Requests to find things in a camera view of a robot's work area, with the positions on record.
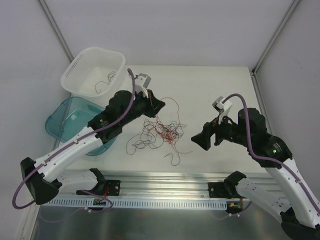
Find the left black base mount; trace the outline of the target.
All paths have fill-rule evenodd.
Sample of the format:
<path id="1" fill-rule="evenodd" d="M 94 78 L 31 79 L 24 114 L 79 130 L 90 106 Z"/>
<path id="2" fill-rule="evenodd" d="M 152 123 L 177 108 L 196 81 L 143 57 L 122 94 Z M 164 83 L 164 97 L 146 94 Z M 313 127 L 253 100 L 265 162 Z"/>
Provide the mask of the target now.
<path id="1" fill-rule="evenodd" d="M 88 186 L 81 186 L 76 190 L 77 195 L 89 195 L 87 192 L 98 196 L 119 196 L 121 181 L 114 179 L 97 178 Z"/>

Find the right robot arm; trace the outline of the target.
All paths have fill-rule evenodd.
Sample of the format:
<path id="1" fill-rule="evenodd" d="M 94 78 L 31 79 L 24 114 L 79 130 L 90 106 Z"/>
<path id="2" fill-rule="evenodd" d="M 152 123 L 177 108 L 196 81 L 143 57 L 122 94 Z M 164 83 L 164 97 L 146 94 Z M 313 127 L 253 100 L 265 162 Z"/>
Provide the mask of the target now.
<path id="1" fill-rule="evenodd" d="M 245 174 L 235 171 L 222 182 L 208 183 L 212 198 L 244 197 L 272 215 L 281 225 L 282 230 L 292 240 L 318 240 L 320 238 L 320 215 L 310 201 L 312 194 L 306 194 L 301 184 L 303 178 L 293 159 L 293 154 L 286 143 L 279 137 L 267 132 L 266 119 L 255 108 L 241 109 L 238 122 L 229 117 L 218 118 L 203 125 L 202 131 L 191 137 L 191 141 L 204 150 L 209 150 L 215 137 L 214 146 L 222 141 L 229 141 L 244 147 L 248 146 L 246 119 L 248 113 L 253 159 L 264 168 L 276 181 L 285 199 L 266 191 L 253 183 Z"/>

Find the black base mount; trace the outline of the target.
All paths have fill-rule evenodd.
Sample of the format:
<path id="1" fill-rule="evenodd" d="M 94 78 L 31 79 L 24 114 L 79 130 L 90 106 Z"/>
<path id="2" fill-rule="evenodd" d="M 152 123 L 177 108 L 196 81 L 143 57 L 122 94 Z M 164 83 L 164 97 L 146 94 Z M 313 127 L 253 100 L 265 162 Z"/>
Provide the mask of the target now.
<path id="1" fill-rule="evenodd" d="M 208 194 L 210 198 L 231 199 L 233 197 L 232 191 L 224 182 L 209 182 Z"/>
<path id="2" fill-rule="evenodd" d="M 98 196 L 119 196 L 121 181 L 114 179 L 97 178 L 88 186 L 81 186 L 76 190 L 77 195 L 89 195 L 87 192 Z"/>

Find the left aluminium frame post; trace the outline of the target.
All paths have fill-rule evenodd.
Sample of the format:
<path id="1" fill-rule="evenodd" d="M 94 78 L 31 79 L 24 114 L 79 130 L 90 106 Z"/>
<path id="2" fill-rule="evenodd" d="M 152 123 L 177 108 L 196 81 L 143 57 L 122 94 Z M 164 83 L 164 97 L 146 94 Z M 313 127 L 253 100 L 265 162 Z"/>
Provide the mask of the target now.
<path id="1" fill-rule="evenodd" d="M 39 4 L 41 10 L 43 11 L 45 18 L 48 21 L 49 26 L 51 27 L 55 37 L 57 38 L 60 47 L 62 48 L 65 56 L 67 57 L 68 61 L 71 63 L 74 60 L 74 56 L 63 36 L 62 31 L 60 30 L 57 21 L 55 20 L 55 17 L 47 3 L 46 0 L 37 0 L 37 3 Z"/>

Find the aluminium rail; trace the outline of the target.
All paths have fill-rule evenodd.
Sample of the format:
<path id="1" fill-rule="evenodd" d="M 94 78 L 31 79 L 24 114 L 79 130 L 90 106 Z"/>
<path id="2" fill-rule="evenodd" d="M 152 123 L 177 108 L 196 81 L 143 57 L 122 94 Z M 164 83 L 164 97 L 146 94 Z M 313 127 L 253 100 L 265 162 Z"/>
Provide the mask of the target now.
<path id="1" fill-rule="evenodd" d="M 76 190 L 88 186 L 96 179 L 120 180 L 119 196 L 123 199 L 209 199 L 208 183 L 223 182 L 228 173 L 175 173 L 175 172 L 130 172 L 88 170 L 64 170 L 53 178 L 45 180 L 36 173 L 27 185 L 36 204 L 43 205 L 55 197 L 80 198 Z"/>

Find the aluminium frame post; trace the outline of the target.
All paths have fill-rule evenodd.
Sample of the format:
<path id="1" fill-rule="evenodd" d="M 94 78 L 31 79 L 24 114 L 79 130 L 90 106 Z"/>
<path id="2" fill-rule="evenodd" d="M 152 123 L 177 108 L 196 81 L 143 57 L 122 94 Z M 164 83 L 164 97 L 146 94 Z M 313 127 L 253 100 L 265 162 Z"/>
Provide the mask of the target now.
<path id="1" fill-rule="evenodd" d="M 62 48 L 65 56 L 67 57 L 68 61 L 71 63 L 74 60 L 74 56 L 63 36 L 62 31 L 60 30 L 57 21 L 55 20 L 55 17 L 47 3 L 46 0 L 37 0 L 37 3 L 39 4 L 41 10 L 43 11 L 45 18 L 48 21 L 49 26 L 51 27 L 55 37 L 57 38 L 60 47 Z"/>
<path id="2" fill-rule="evenodd" d="M 302 0 L 292 0 L 289 7 L 285 11 L 283 17 L 281 18 L 279 24 L 277 25 L 275 31 L 273 32 L 271 38 L 269 39 L 267 45 L 265 46 L 262 54 L 260 55 L 256 65 L 251 70 L 252 75 L 255 77 L 262 67 L 263 63 L 267 59 L 268 55 L 270 54 L 271 50 L 273 49 L 274 45 L 278 41 L 280 35 L 284 31 L 285 27 L 287 26 L 289 20 L 292 18 L 294 13 L 296 12 L 298 6 L 301 4 Z"/>

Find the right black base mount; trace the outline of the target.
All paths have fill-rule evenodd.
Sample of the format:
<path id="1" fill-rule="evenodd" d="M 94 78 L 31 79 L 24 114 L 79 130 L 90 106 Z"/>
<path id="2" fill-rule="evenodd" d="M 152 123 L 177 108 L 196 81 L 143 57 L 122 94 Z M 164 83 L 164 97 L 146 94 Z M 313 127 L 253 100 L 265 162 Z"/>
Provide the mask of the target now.
<path id="1" fill-rule="evenodd" d="M 232 191 L 224 182 L 209 182 L 208 194 L 210 198 L 231 199 L 233 197 Z"/>

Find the right aluminium frame post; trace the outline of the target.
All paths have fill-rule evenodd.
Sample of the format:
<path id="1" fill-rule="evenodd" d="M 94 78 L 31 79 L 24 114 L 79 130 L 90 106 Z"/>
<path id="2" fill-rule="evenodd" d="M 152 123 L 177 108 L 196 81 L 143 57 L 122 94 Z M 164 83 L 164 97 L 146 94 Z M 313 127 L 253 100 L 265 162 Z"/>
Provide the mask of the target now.
<path id="1" fill-rule="evenodd" d="M 262 67 L 263 63 L 267 59 L 268 55 L 270 54 L 271 50 L 273 49 L 274 45 L 278 41 L 280 35 L 284 31 L 285 27 L 287 26 L 289 20 L 292 18 L 294 13 L 296 12 L 298 6 L 301 4 L 302 0 L 292 0 L 289 7 L 285 11 L 283 17 L 281 18 L 279 24 L 277 25 L 275 31 L 273 32 L 271 38 L 269 39 L 267 45 L 265 46 L 262 54 L 260 55 L 256 65 L 251 70 L 252 75 L 255 77 Z"/>

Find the white plastic basket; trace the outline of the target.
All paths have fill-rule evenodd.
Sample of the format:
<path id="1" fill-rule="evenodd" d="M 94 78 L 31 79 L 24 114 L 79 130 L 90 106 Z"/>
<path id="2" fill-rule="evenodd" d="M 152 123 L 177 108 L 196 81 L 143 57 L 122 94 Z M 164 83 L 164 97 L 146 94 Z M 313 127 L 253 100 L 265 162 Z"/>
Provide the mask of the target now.
<path id="1" fill-rule="evenodd" d="M 118 51 L 89 47 L 75 57 L 60 83 L 73 96 L 105 107 L 125 80 L 125 64 Z"/>

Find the teal transparent plastic bin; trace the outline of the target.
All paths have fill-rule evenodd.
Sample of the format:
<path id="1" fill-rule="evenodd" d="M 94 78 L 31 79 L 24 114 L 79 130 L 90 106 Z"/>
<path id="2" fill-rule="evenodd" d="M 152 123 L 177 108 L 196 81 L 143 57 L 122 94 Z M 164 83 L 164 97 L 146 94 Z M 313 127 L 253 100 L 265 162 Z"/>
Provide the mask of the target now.
<path id="1" fill-rule="evenodd" d="M 103 107 L 84 98 L 77 96 L 67 98 L 47 118 L 45 130 L 50 136 L 65 143 L 103 110 Z"/>

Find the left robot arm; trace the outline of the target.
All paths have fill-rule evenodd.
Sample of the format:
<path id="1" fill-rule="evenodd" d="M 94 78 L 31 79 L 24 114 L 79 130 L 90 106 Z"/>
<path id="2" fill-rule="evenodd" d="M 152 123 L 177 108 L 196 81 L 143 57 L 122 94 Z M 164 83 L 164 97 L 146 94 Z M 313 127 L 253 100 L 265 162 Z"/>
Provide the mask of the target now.
<path id="1" fill-rule="evenodd" d="M 64 171 L 80 157 L 107 144 L 123 132 L 123 127 L 144 115 L 155 118 L 165 106 L 149 89 L 131 93 L 118 91 L 109 100 L 105 110 L 91 119 L 73 138 L 46 156 L 33 160 L 29 157 L 20 163 L 23 184 L 33 197 L 33 202 L 43 205 L 59 193 L 77 195 L 103 195 L 107 181 L 97 168 L 90 168 L 75 174 Z"/>

